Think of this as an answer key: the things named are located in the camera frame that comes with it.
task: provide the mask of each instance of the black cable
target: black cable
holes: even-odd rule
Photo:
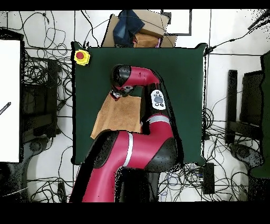
[[[86,15],[83,13],[82,10],[80,10],[81,13],[83,14],[83,16],[86,18],[86,20],[90,23],[91,25],[91,31],[92,31],[92,36],[93,38],[95,39],[95,41],[97,42],[97,45],[98,45],[98,48],[99,48],[99,43],[98,43],[98,40],[94,37],[94,34],[93,34],[93,26],[92,26],[92,23],[90,22],[90,20],[88,20],[88,18],[86,17]]]
[[[61,129],[58,127],[58,125],[57,125],[57,128],[61,131]],[[66,136],[65,133],[63,133],[62,131],[61,131],[61,133],[62,133],[65,137],[69,138],[69,137]],[[69,139],[70,139],[71,141],[73,141],[72,138],[69,138]]]
[[[213,52],[213,50],[214,50],[215,48],[217,48],[218,46],[220,46],[220,45],[222,45],[222,44],[225,44],[225,43],[228,43],[228,42],[233,42],[233,41],[240,40],[240,39],[244,38],[244,37],[245,37],[246,35],[248,35],[249,33],[252,33],[255,29],[260,28],[261,26],[264,26],[264,25],[266,25],[266,24],[269,23],[269,22],[270,22],[270,20],[265,20],[265,21],[261,22],[260,24],[256,25],[255,27],[253,27],[252,29],[250,29],[247,33],[245,33],[243,36],[241,36],[241,37],[239,37],[239,38],[230,39],[230,40],[224,41],[224,42],[222,42],[222,43],[220,43],[220,44],[218,44],[218,45],[210,46],[209,48],[206,49],[205,55],[207,55],[207,54]]]
[[[238,171],[238,172],[234,173],[234,174],[231,176],[231,178],[230,178],[230,183],[231,183],[231,186],[232,186],[232,191],[233,191],[234,197],[236,198],[237,201],[240,201],[240,200],[238,199],[238,197],[236,197],[235,192],[234,192],[234,187],[233,187],[233,186],[234,186],[234,185],[233,185],[233,177],[234,177],[236,174],[238,174],[238,173],[244,174],[244,175],[246,175],[246,176],[248,176],[248,175],[247,175],[246,173],[244,173],[244,172]]]
[[[72,118],[71,116],[57,116],[57,117],[68,117],[68,118]]]
[[[59,165],[59,168],[58,168],[58,176],[59,176],[59,178],[60,178],[60,168],[61,168],[61,165],[62,165],[62,160],[63,160],[64,152],[65,152],[66,150],[68,150],[69,148],[71,148],[71,147],[72,147],[72,146],[67,147],[67,148],[62,152],[61,160],[60,160],[60,165]]]

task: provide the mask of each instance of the floor tile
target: floor tile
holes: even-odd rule
[[[214,46],[243,36],[248,27],[263,13],[262,10],[212,10],[211,40]],[[259,54],[270,50],[270,23],[240,40],[225,43],[213,53]]]
[[[86,10],[86,12],[83,11],[88,20],[92,23],[93,35],[97,39],[99,46],[101,46],[101,43],[103,41],[111,14],[118,16],[120,12],[121,10]],[[81,11],[76,11],[75,18],[76,18],[75,39],[76,41],[81,43],[81,45],[83,45],[83,42],[89,30],[91,30],[91,25],[87,21],[87,19],[83,16]],[[92,32],[89,32],[89,35],[86,39],[86,43],[87,41],[89,41],[89,46],[98,46],[96,40],[92,36]]]
[[[41,13],[46,13],[49,22]],[[59,46],[60,49],[71,48],[70,43],[74,40],[74,11],[21,11],[21,16],[25,22],[24,31],[21,29],[16,32],[25,33],[26,47],[56,48]],[[22,27],[19,12],[8,13],[8,27],[14,29]]]
[[[227,96],[228,71],[238,71],[237,91],[241,91],[244,73],[261,69],[259,56],[210,55],[207,76],[207,108],[211,110],[214,108],[215,120],[225,120],[226,99],[221,99]],[[240,114],[240,94],[237,96],[237,120],[239,120]]]
[[[58,183],[55,180],[56,179],[48,179],[48,180],[43,180],[43,181],[29,182],[27,184],[28,186],[27,190],[30,196],[30,200],[32,199],[34,201],[41,201],[43,203],[47,203],[49,199],[49,202],[53,203],[53,200],[52,200],[52,196],[53,196],[54,201],[56,203],[59,203],[60,199],[56,195],[57,189],[58,189]],[[71,189],[72,189],[71,186],[72,186],[72,182],[65,183],[66,196],[68,197],[67,201],[69,201],[69,196],[71,194]]]
[[[0,27],[6,27],[6,12],[0,11]]]
[[[66,136],[72,138],[71,119],[67,119],[65,122],[60,121],[57,125]],[[66,181],[72,181],[73,165],[70,160],[73,154],[72,147],[70,147],[72,144],[72,141],[63,134],[57,135],[56,138],[53,139],[52,147],[50,149],[31,159],[28,167],[27,178],[38,179],[49,178],[52,176],[57,177],[59,176],[58,170],[61,164],[60,177]]]
[[[210,10],[192,10],[191,36],[178,36],[176,47],[195,48],[209,42]]]

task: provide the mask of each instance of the cardboard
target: cardboard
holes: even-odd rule
[[[174,48],[176,42],[176,35],[164,36],[160,48]]]
[[[157,38],[163,38],[163,41],[160,46],[161,48],[174,47],[177,36],[163,36],[164,30],[166,29],[166,26],[169,21],[169,19],[166,16],[160,15],[159,13],[151,12],[149,10],[133,10],[133,11],[138,15],[138,17],[141,20],[144,20],[143,22],[145,23],[140,33],[155,36]],[[113,29],[115,28],[118,22],[119,19],[114,14],[112,14],[101,47],[103,48],[114,47]]]
[[[145,23],[140,33],[162,38],[169,22],[169,18],[149,10],[133,10]]]

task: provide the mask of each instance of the green mat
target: green mat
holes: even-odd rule
[[[73,123],[74,164],[84,161],[93,139],[90,138],[97,114],[110,91],[109,75],[116,64],[145,67],[163,77],[173,107],[184,148],[184,163],[204,164],[201,157],[201,111],[203,101],[204,57],[206,44],[186,48],[89,48],[89,67],[75,64],[75,124]],[[74,42],[74,49],[82,49]],[[135,91],[140,96],[140,89]]]
[[[262,82],[262,132],[261,151],[263,153],[264,164],[253,168],[251,175],[255,178],[270,178],[270,51],[261,56],[262,70],[264,78]]]

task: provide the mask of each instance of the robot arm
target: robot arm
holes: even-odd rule
[[[150,69],[114,67],[111,96],[143,86],[141,134],[107,130],[98,135],[82,164],[70,202],[114,202],[115,174],[125,166],[161,173],[173,167],[177,148],[159,79]]]

